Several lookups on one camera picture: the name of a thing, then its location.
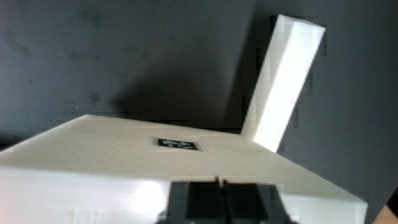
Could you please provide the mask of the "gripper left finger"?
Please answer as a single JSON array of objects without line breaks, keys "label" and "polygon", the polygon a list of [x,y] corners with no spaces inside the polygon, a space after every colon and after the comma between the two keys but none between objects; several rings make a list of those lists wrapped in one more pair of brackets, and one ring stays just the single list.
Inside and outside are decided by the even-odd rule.
[{"label": "gripper left finger", "polygon": [[217,182],[170,184],[161,224],[222,224],[222,198]]}]

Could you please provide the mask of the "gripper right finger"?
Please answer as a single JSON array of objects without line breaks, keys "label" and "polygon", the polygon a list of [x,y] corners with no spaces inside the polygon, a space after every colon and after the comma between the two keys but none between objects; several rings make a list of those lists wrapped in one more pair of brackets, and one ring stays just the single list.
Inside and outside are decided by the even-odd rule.
[{"label": "gripper right finger", "polygon": [[291,224],[277,187],[222,181],[222,224]]}]

